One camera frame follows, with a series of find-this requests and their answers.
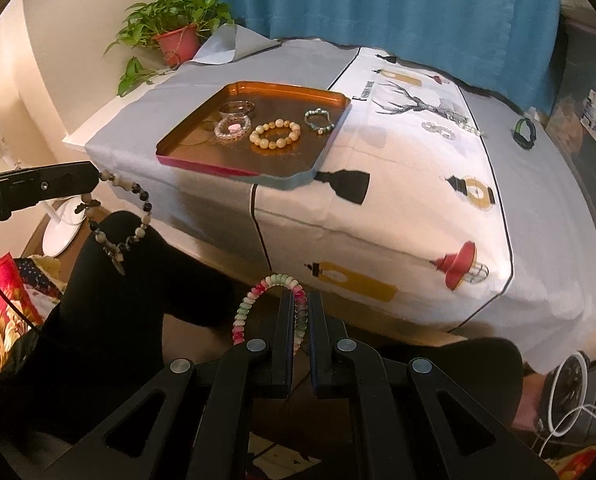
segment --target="bangle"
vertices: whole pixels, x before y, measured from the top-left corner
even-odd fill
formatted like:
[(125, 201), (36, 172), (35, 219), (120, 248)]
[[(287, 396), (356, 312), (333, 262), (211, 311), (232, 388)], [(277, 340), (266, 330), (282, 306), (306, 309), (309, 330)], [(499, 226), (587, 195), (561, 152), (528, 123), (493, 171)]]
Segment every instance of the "bangle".
[[(521, 133), (522, 125), (524, 123), (529, 126), (529, 139), (524, 137)], [(515, 129), (513, 130), (513, 140), (515, 140), (516, 144), (523, 150), (530, 150), (533, 147), (533, 145), (536, 143), (536, 127), (531, 119), (528, 117), (523, 117), (517, 122)]]
[[(322, 127), (322, 126), (318, 126), (317, 124), (312, 123), (309, 120), (309, 118), (314, 115), (325, 116), (327, 118), (327, 122), (329, 124), (325, 127)], [(329, 111), (323, 110), (322, 108), (316, 108), (315, 110), (309, 110), (304, 115), (304, 121), (307, 123), (307, 126), (310, 127), (318, 135), (327, 134), (335, 128), (335, 124), (331, 122), (331, 117), (329, 116)]]
[(220, 140), (239, 139), (251, 128), (251, 119), (246, 115), (230, 116), (220, 120), (213, 132)]
[[(269, 140), (260, 137), (269, 130), (273, 130), (275, 128), (290, 128), (291, 131), (288, 136), (281, 137), (277, 140)], [(263, 150), (266, 150), (267, 148), (270, 150), (274, 150), (276, 148), (282, 149), (285, 146), (289, 146), (289, 144), (295, 142), (298, 139), (300, 139), (300, 125), (298, 123), (284, 121), (283, 119), (276, 119), (270, 123), (256, 126), (255, 130), (249, 136), (251, 143), (261, 147)]]
[(241, 117), (254, 111), (255, 104), (251, 101), (229, 101), (218, 108), (218, 113), (223, 119), (226, 117)]
[(293, 293), (293, 306), (295, 309), (293, 355), (298, 353), (305, 332), (307, 331), (307, 297), (298, 280), (294, 280), (288, 274), (272, 274), (271, 276), (267, 276), (260, 283), (256, 283), (251, 291), (242, 299), (236, 317), (233, 320), (233, 329), (231, 330), (231, 338), (233, 339), (234, 346), (245, 341), (245, 324), (249, 310), (251, 310), (255, 300), (271, 287), (279, 285), (288, 288)]

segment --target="red lamp illustration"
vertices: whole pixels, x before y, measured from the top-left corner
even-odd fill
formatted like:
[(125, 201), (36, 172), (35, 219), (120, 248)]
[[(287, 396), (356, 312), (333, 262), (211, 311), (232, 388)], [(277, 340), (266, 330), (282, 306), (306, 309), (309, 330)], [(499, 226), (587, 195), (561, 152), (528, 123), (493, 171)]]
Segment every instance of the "red lamp illustration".
[(458, 253), (445, 254), (431, 261), (435, 268), (444, 273), (444, 284), (449, 290), (456, 290), (460, 283), (482, 283), (489, 276), (489, 268), (476, 260), (475, 242), (465, 242)]

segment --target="white wall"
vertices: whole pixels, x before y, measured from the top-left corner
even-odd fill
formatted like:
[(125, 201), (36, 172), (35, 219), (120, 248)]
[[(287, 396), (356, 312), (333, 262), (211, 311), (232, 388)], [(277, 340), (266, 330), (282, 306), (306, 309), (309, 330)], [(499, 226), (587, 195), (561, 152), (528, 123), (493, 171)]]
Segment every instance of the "white wall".
[[(56, 158), (27, 112), (16, 86), (18, 62), (24, 57), (19, 37), (26, 34), (24, 22), (20, 21), (22, 14), (16, 11), (21, 5), (22, 0), (14, 0), (0, 16), (0, 130), (14, 158), (26, 166), (44, 166), (55, 164)], [(8, 170), (0, 160), (0, 173)], [(43, 216), (43, 210), (35, 206), (15, 212), (11, 219), (1, 222), (0, 257), (7, 252), (20, 256)]]
[(113, 99), (126, 61), (142, 50), (116, 46), (103, 57), (124, 9), (140, 1), (24, 0), (33, 54), (69, 133)]

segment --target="blue curtain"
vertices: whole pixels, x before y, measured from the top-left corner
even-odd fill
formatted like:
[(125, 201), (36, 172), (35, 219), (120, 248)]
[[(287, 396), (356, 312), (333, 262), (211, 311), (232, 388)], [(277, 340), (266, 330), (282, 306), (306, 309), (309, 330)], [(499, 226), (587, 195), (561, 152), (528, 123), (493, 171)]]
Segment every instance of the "blue curtain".
[(225, 0), (271, 38), (317, 37), (383, 48), (522, 109), (551, 110), (548, 66), (560, 0)]

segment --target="rectangular tray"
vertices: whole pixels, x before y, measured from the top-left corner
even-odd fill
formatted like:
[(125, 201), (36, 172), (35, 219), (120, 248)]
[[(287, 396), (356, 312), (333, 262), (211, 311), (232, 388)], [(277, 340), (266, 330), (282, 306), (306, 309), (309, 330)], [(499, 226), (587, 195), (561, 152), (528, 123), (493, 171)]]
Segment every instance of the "rectangular tray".
[[(263, 150), (249, 141), (220, 141), (213, 133), (220, 120), (218, 109), (228, 101), (255, 104), (249, 114), (251, 126), (278, 118), (302, 127), (297, 142), (281, 150)], [(350, 110), (351, 100), (338, 92), (300, 86), (240, 81), (226, 85), (193, 111), (157, 145), (161, 164), (209, 173), (278, 189), (293, 189), (313, 180)], [(304, 122), (313, 108), (329, 111), (335, 128), (319, 136)], [(267, 135), (274, 140), (278, 135)]]

